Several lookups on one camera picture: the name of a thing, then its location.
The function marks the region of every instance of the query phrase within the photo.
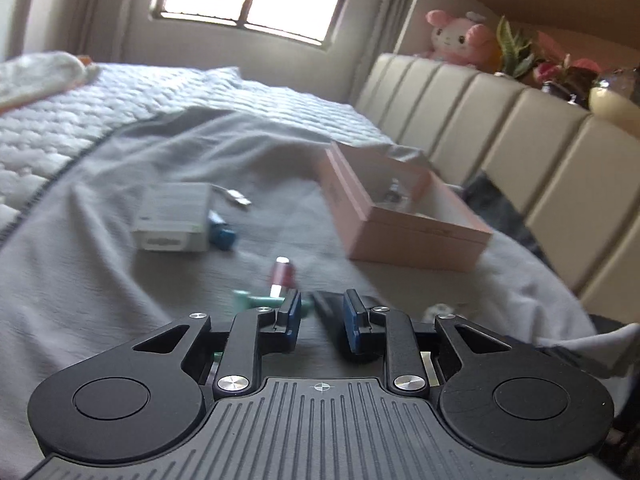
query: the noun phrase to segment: round black disc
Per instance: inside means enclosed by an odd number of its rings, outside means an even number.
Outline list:
[[[46,379],[28,406],[46,454],[89,463],[132,462],[162,452],[205,412],[200,387],[179,361],[121,347]]]
[[[498,459],[532,465],[593,451],[613,412],[596,379],[532,349],[471,358],[444,384],[439,403],[464,442]]]
[[[506,381],[494,390],[494,400],[509,415],[525,420],[546,420],[560,415],[569,403],[557,384],[522,377]]]
[[[74,396],[74,404],[83,415],[98,420],[117,420],[145,407],[149,390],[142,383],[123,377],[98,379],[85,384]]]

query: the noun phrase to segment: metal rivet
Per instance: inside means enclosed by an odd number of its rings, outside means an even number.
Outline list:
[[[218,381],[218,387],[226,392],[239,392],[249,386],[249,379],[242,375],[228,375]]]
[[[399,390],[414,392],[424,388],[426,383],[422,377],[418,377],[417,375],[401,375],[400,377],[396,377],[394,384]]]

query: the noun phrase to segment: gray fabric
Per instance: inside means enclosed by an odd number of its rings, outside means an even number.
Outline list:
[[[615,332],[570,341],[539,338],[538,344],[562,346],[576,355],[574,361],[580,368],[598,377],[623,376],[640,361],[640,325],[632,323]]]
[[[195,108],[125,127],[49,189],[0,251],[0,478],[20,478],[41,458],[26,420],[41,380],[190,312],[231,319],[231,291],[267,292],[281,255],[294,262],[303,290],[353,287],[415,319],[431,304],[448,303],[524,341],[582,338],[590,347],[596,333],[577,300],[502,234],[468,274],[345,259],[315,182],[329,140],[264,118]],[[223,198],[214,204],[239,234],[234,251],[136,251],[129,227],[145,186],[180,181],[233,187],[254,202],[247,210]],[[335,360],[314,318],[303,321],[296,352],[268,356],[264,370],[369,374]]]
[[[349,102],[355,104],[360,96],[364,83],[369,77],[371,67],[383,52],[393,52],[396,41],[400,37],[404,20],[414,0],[381,0],[378,15],[373,25],[369,42],[367,43],[360,63],[356,68],[351,86]]]

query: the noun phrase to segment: crosshair marking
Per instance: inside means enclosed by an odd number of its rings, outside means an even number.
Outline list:
[[[319,392],[325,392],[329,388],[335,388],[335,386],[329,386],[327,383],[318,383],[314,385],[314,389],[318,390]]]

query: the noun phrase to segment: cable connector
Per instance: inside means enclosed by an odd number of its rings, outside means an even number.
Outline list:
[[[227,200],[231,203],[249,206],[251,205],[251,200],[245,197],[242,193],[240,193],[236,189],[227,189],[226,187],[218,186],[217,184],[211,184],[213,188],[219,192],[221,192]]]

